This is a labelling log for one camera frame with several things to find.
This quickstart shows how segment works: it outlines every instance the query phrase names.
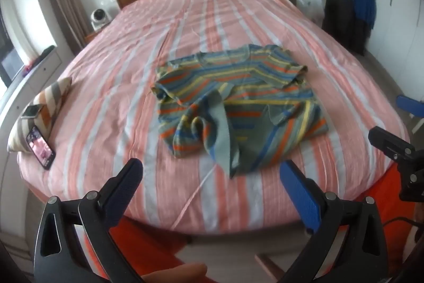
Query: human hand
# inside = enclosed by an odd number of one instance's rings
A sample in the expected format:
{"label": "human hand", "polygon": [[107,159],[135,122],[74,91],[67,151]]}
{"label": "human hand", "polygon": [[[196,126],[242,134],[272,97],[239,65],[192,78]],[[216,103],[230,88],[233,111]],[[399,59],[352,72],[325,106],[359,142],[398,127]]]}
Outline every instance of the human hand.
{"label": "human hand", "polygon": [[197,283],[205,278],[208,268],[203,263],[184,264],[173,269],[142,276],[146,283]]}

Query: pink striped bedsheet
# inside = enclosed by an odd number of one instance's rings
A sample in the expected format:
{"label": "pink striped bedsheet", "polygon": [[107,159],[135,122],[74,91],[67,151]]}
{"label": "pink striped bedsheet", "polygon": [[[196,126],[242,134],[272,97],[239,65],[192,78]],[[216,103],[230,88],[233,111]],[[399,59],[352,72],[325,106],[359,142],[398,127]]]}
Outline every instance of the pink striped bedsheet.
{"label": "pink striped bedsheet", "polygon": [[206,154],[175,159],[158,137],[155,68],[198,51],[247,43],[288,48],[326,114],[329,132],[288,158],[324,191],[354,199],[391,164],[367,140],[379,125],[406,129],[359,62],[288,0],[139,0],[82,51],[63,76],[73,88],[49,139],[56,159],[44,171],[20,154],[22,177],[63,200],[99,190],[131,157],[144,178],[126,215],[188,234],[228,233],[298,219],[278,167],[229,180]]}

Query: phone screen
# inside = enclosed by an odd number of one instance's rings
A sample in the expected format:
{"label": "phone screen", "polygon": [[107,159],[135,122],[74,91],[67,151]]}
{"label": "phone screen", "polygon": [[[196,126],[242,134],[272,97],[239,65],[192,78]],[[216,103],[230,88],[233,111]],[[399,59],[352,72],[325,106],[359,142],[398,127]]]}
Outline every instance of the phone screen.
{"label": "phone screen", "polygon": [[35,118],[44,105],[30,105],[22,114],[22,118]]}
{"label": "phone screen", "polygon": [[45,169],[49,169],[55,158],[54,151],[49,147],[40,130],[34,126],[27,136],[27,142],[37,160]]}

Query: nightstand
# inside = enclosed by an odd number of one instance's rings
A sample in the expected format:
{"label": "nightstand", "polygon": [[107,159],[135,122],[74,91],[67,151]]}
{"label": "nightstand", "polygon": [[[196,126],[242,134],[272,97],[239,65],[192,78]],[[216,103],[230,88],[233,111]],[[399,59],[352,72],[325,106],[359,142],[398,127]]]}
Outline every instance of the nightstand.
{"label": "nightstand", "polygon": [[96,37],[96,36],[98,36],[102,31],[103,31],[103,29],[105,29],[106,27],[108,26],[108,24],[107,25],[105,25],[104,27],[102,27],[98,32],[93,32],[93,33],[90,33],[90,34],[88,34],[85,38],[84,38],[84,40],[85,40],[85,43],[86,44],[89,44],[90,42],[92,42],[93,40],[94,40],[94,38]]}

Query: blue chair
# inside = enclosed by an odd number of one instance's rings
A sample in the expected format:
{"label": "blue chair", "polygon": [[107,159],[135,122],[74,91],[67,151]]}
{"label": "blue chair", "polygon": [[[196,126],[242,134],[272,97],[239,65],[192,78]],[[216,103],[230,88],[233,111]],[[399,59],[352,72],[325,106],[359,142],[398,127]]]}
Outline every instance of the blue chair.
{"label": "blue chair", "polygon": [[396,105],[400,109],[412,114],[413,116],[422,118],[418,122],[418,124],[415,125],[415,127],[412,129],[412,133],[416,133],[419,128],[424,125],[424,103],[411,99],[410,97],[406,97],[404,95],[399,95],[396,98]]}

